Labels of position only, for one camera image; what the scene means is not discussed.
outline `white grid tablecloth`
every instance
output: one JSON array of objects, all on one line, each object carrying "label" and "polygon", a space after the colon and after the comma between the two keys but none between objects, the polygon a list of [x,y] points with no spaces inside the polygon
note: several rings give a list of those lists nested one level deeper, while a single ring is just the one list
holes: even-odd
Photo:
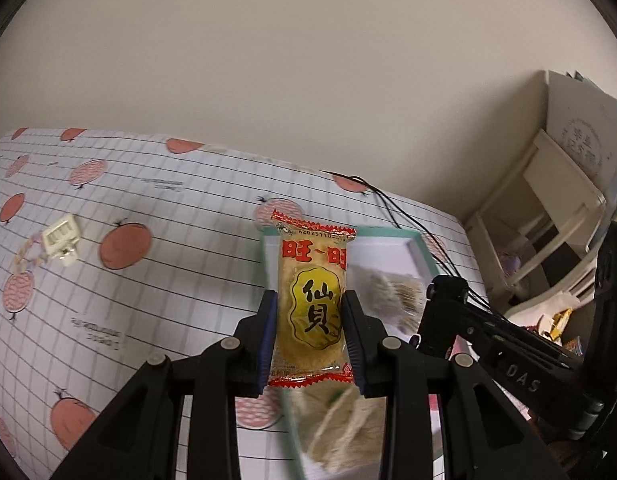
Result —
[{"label": "white grid tablecloth", "polygon": [[[26,128],[0,141],[0,212],[10,197],[25,195],[16,214],[0,221],[0,418],[31,480],[47,479],[67,453],[50,423],[58,399],[77,399],[97,414],[151,351],[172,359],[198,354],[256,311],[264,290],[253,221],[260,198],[293,200],[314,221],[391,225],[375,195],[343,190],[326,173],[215,146],[172,153],[156,136],[86,130],[64,141],[63,132]],[[19,171],[7,171],[25,155]],[[73,169],[91,160],[105,160],[106,171],[81,188],[71,184]],[[393,198],[442,241],[484,296],[458,221]],[[13,257],[67,213],[82,229],[79,262],[35,267],[32,296],[12,319],[2,292]],[[106,268],[98,254],[116,222],[143,224],[152,235],[146,256],[122,270]],[[70,322],[94,315],[124,334],[119,350],[85,339]],[[189,415],[187,402],[178,480],[186,477]],[[242,477],[291,478],[287,439],[283,418],[265,430],[238,428]]]}]

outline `rice cracker bag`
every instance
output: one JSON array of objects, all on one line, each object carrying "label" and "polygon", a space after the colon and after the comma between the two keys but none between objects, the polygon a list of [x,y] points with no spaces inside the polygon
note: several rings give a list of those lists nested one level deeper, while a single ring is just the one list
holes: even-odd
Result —
[{"label": "rice cracker bag", "polygon": [[277,334],[271,386],[352,382],[340,303],[346,290],[346,244],[355,229],[273,211],[280,232]]}]

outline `orange fruit print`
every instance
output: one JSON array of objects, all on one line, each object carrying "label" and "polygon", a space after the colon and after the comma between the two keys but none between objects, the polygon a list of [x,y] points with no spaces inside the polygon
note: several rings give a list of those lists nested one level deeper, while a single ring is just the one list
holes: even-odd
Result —
[{"label": "orange fruit print", "polygon": [[15,173],[17,173],[18,171],[20,171],[28,162],[29,156],[28,155],[21,155],[18,156],[13,163],[6,168],[6,176],[13,176]]},{"label": "orange fruit print", "polygon": [[24,204],[24,199],[24,193],[18,193],[4,202],[2,210],[0,211],[0,222],[8,222],[13,218]]},{"label": "orange fruit print", "polygon": [[8,431],[6,423],[0,417],[0,440],[11,456],[15,456],[15,440],[13,435]]},{"label": "orange fruit print", "polygon": [[28,130],[28,128],[18,128],[15,131],[15,133],[11,136],[11,140],[15,140],[17,137],[23,134],[26,130]]},{"label": "orange fruit print", "polygon": [[107,269],[125,269],[139,262],[150,249],[151,234],[142,224],[113,229],[100,244],[100,259]]},{"label": "orange fruit print", "polygon": [[50,410],[50,426],[66,450],[70,450],[95,420],[93,410],[72,397],[58,400]]},{"label": "orange fruit print", "polygon": [[272,225],[271,215],[274,210],[284,213],[291,218],[302,219],[304,211],[293,200],[272,198],[255,208],[255,225],[259,229]]},{"label": "orange fruit print", "polygon": [[[426,247],[431,252],[431,254],[433,254],[434,256],[437,256],[443,262],[448,262],[449,259],[446,256],[444,256],[444,253],[440,249],[440,246],[435,243],[435,240],[433,240],[433,238],[430,235],[423,233],[422,238],[425,241]],[[446,245],[444,244],[442,239],[440,237],[437,237],[437,241],[442,246],[442,249],[446,251]]]},{"label": "orange fruit print", "polygon": [[85,132],[86,128],[69,128],[64,130],[60,135],[60,140],[73,140],[82,132]]},{"label": "orange fruit print", "polygon": [[192,140],[184,139],[168,139],[166,141],[166,148],[171,153],[194,152],[203,145],[204,144],[202,142],[193,142]]},{"label": "orange fruit print", "polygon": [[262,395],[256,399],[236,397],[236,422],[249,430],[263,430],[274,425],[282,416],[282,403],[279,393],[266,386]]},{"label": "orange fruit print", "polygon": [[352,193],[363,193],[368,190],[367,186],[364,186],[364,184],[360,184],[359,182],[355,182],[350,178],[333,175],[333,180],[335,180],[335,183],[345,191],[350,191]]},{"label": "orange fruit print", "polygon": [[12,274],[2,291],[2,304],[7,312],[15,314],[26,308],[32,296],[34,280],[32,272],[27,270],[21,274]]},{"label": "orange fruit print", "polygon": [[89,182],[93,182],[96,178],[100,178],[106,171],[105,160],[91,160],[77,166],[68,178],[68,181],[73,186],[83,186]]}]

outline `snack package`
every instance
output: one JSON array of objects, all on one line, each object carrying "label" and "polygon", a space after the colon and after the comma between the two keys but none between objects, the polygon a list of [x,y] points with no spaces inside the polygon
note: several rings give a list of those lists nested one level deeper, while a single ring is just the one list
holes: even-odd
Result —
[{"label": "snack package", "polygon": [[277,334],[271,386],[353,380],[342,331],[346,244],[355,229],[298,220],[273,211],[280,232]]},{"label": "snack package", "polygon": [[[354,384],[335,381],[293,389],[287,399],[301,451],[329,478],[369,465],[375,466],[370,469],[378,477],[386,399],[365,399]],[[312,469],[304,470],[306,478],[327,476]],[[357,478],[367,478],[359,472]]]},{"label": "snack package", "polygon": [[567,343],[564,345],[564,348],[580,357],[584,357],[585,355],[585,352],[582,349],[582,340],[580,339],[580,336],[575,336],[575,338],[573,338],[571,341],[567,341]]},{"label": "snack package", "polygon": [[349,282],[364,314],[411,337],[417,333],[426,306],[426,285],[409,274],[394,274],[351,265]]}]

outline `white wall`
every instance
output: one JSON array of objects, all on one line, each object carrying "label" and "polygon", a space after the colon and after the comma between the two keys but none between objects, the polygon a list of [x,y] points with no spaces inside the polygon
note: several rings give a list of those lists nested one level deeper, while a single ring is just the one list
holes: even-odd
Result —
[{"label": "white wall", "polygon": [[617,96],[588,0],[28,0],[0,40],[0,136],[167,133],[463,216],[543,123],[545,68]]}]

